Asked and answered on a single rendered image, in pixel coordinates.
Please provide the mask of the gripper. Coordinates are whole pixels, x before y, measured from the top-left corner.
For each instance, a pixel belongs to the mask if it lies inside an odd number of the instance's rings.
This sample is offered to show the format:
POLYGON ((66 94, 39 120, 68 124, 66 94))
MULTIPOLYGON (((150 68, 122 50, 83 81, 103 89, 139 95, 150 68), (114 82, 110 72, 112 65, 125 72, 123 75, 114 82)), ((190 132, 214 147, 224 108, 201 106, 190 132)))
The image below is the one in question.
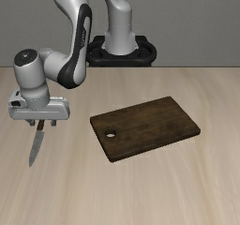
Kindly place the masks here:
POLYGON ((8 113, 12 119, 27 120, 33 127, 35 120, 51 120, 51 126, 56 127, 56 120, 68 120, 69 103, 63 97, 50 97, 50 102, 41 109, 33 110, 27 107, 26 100, 19 90, 14 90, 8 99, 8 113))

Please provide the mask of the dark brown cutting board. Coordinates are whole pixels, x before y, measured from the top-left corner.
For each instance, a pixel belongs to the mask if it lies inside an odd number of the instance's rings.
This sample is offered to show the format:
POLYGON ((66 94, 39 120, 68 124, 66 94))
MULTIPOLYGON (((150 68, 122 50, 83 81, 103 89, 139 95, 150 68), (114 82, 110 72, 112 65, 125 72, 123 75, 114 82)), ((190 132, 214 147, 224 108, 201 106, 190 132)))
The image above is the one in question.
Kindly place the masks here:
POLYGON ((201 129, 172 97, 90 118, 110 162, 197 136, 201 129))

